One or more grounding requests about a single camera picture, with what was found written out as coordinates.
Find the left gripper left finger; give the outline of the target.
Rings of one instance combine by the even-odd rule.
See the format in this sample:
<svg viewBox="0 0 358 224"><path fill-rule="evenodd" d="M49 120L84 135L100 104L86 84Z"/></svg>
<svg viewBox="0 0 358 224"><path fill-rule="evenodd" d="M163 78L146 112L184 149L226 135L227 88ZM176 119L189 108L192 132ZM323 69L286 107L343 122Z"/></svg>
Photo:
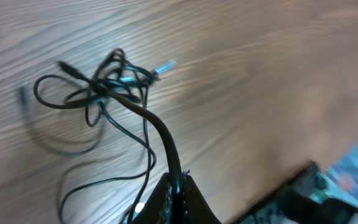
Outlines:
<svg viewBox="0 0 358 224"><path fill-rule="evenodd" d="M169 173L164 173L132 224L156 224L160 219L164 203L171 194L170 176Z"/></svg>

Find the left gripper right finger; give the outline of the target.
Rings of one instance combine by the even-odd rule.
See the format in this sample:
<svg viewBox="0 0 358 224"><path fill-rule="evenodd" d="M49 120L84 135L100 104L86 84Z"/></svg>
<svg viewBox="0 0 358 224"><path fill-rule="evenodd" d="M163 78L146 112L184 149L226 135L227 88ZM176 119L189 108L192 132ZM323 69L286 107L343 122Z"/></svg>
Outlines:
<svg viewBox="0 0 358 224"><path fill-rule="evenodd" d="M185 223L188 224L221 224L210 209L201 191L190 175L190 171L184 171L182 207Z"/></svg>

